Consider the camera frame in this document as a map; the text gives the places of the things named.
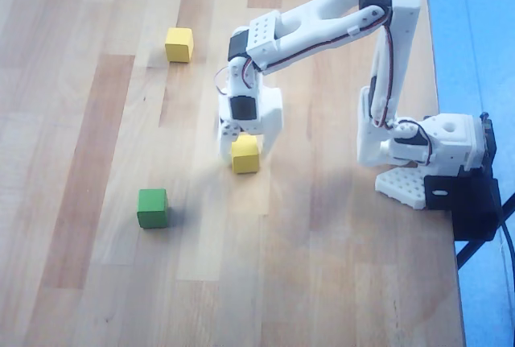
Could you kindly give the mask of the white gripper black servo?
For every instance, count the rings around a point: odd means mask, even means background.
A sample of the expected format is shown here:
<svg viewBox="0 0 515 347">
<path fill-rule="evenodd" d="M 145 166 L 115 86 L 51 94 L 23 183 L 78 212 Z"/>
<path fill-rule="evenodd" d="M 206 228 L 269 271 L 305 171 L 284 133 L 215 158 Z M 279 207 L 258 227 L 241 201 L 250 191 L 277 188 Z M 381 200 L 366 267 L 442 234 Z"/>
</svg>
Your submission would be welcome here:
<svg viewBox="0 0 515 347">
<path fill-rule="evenodd" d="M 232 143 L 241 132 L 262 134 L 262 156 L 272 150 L 282 130 L 282 92 L 262 87 L 255 97 L 218 95 L 218 151 L 224 161 L 231 161 Z"/>
</svg>

